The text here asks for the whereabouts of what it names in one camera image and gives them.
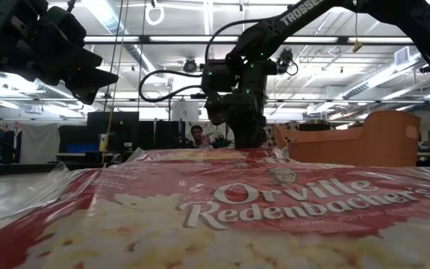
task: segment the air duct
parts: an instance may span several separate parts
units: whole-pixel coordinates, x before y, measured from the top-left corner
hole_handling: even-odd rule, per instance
[[[394,53],[394,60],[365,75],[362,79],[348,85],[335,99],[350,99],[367,90],[378,87],[403,74],[404,71],[426,64],[415,47],[405,47]],[[311,108],[314,113],[326,111],[332,103],[318,104]]]
[[[110,34],[117,35],[117,26],[119,26],[119,36],[122,36],[124,32],[126,35],[130,34],[120,22],[112,4],[108,0],[82,0],[82,2]],[[140,65],[145,74],[155,71],[155,67],[150,63],[142,51],[140,51],[137,45],[124,44],[122,46]]]

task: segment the orange wooden structure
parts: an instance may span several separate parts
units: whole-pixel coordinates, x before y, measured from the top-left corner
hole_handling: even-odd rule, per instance
[[[290,158],[301,162],[376,167],[414,167],[420,118],[403,111],[376,111],[363,127],[299,132],[274,128],[276,145],[289,143]]]

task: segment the plastic wrap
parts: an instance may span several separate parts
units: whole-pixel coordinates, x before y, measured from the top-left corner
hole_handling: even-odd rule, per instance
[[[134,159],[72,174],[0,229],[0,268],[430,268],[430,168],[258,149]]]

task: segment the ceiling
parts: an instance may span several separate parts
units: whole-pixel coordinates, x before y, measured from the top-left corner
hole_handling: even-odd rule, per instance
[[[230,22],[277,16],[286,10],[288,4],[296,2],[297,0],[158,0],[156,4],[163,9],[164,16],[157,25],[151,25],[146,19],[146,5],[149,8],[151,6],[150,1],[133,0],[127,3],[127,1],[81,0],[76,2],[72,13],[86,28],[88,36],[111,34],[110,29],[108,30],[108,22],[111,18],[119,18],[119,14],[121,14],[120,24],[125,29],[125,34],[130,37],[210,36]],[[49,3],[66,7],[64,1],[49,1]],[[240,11],[240,3],[243,4],[243,11]],[[156,21],[160,14],[160,9],[150,10],[149,17],[152,21]],[[222,34],[239,36],[249,26],[234,26]],[[290,114],[303,112],[313,114],[315,117],[326,117],[333,120],[346,119],[347,117],[363,117],[366,111],[372,109],[404,108],[406,106],[402,104],[363,105],[356,102],[324,104],[323,100],[339,98],[368,79],[370,79],[370,87],[350,99],[385,99],[386,96],[401,93],[400,90],[413,85],[417,86],[405,91],[402,95],[396,96],[394,94],[392,95],[394,97],[389,99],[418,100],[426,96],[430,97],[430,73],[421,74],[416,71],[425,66],[426,63],[414,61],[406,68],[396,70],[395,75],[392,75],[393,72],[388,75],[382,73],[383,70],[392,65],[394,53],[406,46],[405,43],[393,46],[396,44],[397,37],[405,36],[396,26],[380,23],[370,15],[358,14],[356,16],[348,10],[335,7],[296,32],[295,35],[310,36],[311,38],[314,36],[354,37],[356,33],[360,40],[362,37],[376,36],[395,38],[386,42],[390,44],[389,46],[374,46],[372,43],[366,42],[365,46],[357,52],[353,52],[352,44],[305,45],[303,42],[299,42],[281,46],[272,56],[272,59],[276,60],[283,49],[291,49],[295,56],[295,62],[298,64],[299,72],[295,76],[270,76],[267,82],[268,97],[271,99],[308,99],[309,101],[269,102],[267,105],[269,113],[266,113],[269,119],[277,120],[277,116],[280,116],[280,119],[287,119]],[[181,71],[187,58],[196,59],[198,64],[203,63],[204,43],[181,41],[163,44],[137,43],[130,46],[139,49],[146,61],[156,69],[165,68]],[[233,47],[232,43],[212,45],[211,57],[224,58]],[[112,96],[116,90],[115,97],[117,99],[136,99],[138,97],[137,88],[140,76],[144,73],[139,68],[138,62],[125,48],[110,43],[93,43],[86,45],[86,49],[102,56],[104,59],[102,69],[108,71],[110,65],[113,64],[116,67],[113,68],[113,72],[119,72],[119,82],[111,85],[109,89]],[[294,72],[296,68],[292,67],[290,71]],[[59,98],[61,100],[58,100],[57,103],[44,103],[58,107],[57,111],[68,110],[69,112],[65,115],[60,114],[60,116],[69,118],[82,117],[88,111],[104,107],[102,102],[97,102],[93,107],[86,107],[81,111],[81,105],[77,102],[62,100],[70,97],[70,92],[62,84],[58,87],[44,88],[45,90],[41,92],[41,87],[34,88],[32,83],[25,84],[16,78],[11,78],[7,80],[10,85],[8,89],[0,87],[0,107],[11,108],[13,106],[14,110],[21,108],[31,110],[33,109],[31,107],[41,105],[41,99]],[[150,97],[156,97],[166,95],[170,90],[177,90],[180,85],[199,83],[200,80],[197,78],[187,79],[167,75],[148,81],[144,90]],[[101,89],[98,97],[102,98],[106,90]],[[40,100],[35,102],[28,99],[28,97],[33,98],[35,96],[41,97]],[[166,112],[166,108],[169,106],[168,102],[150,104],[128,101],[130,100],[115,102],[114,107],[121,111],[137,110],[135,108],[137,106],[154,108],[158,111],[158,118],[163,118],[164,115],[168,117]],[[141,117],[153,118],[153,111],[155,110],[150,111]]]

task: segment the yellow cable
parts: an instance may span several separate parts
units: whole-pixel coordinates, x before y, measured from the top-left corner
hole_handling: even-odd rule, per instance
[[[124,25],[127,25],[127,14],[128,14],[128,0],[125,3],[125,18],[124,18]],[[124,46],[124,37],[125,37],[125,29],[122,28],[122,39],[120,42],[120,50],[119,50],[119,63],[117,64],[117,71],[116,74],[119,75],[119,71],[120,71],[120,61],[122,59],[122,47]],[[112,124],[112,114],[113,114],[113,104],[116,101],[116,92],[117,92],[117,83],[113,88],[113,95],[112,95],[112,104],[110,105],[110,113],[109,113],[109,124],[107,126],[107,134],[105,135],[105,146],[104,146],[104,152],[102,153],[102,164],[104,164],[105,162],[105,154],[108,150],[108,146],[109,146],[109,133],[110,133],[110,125]]]

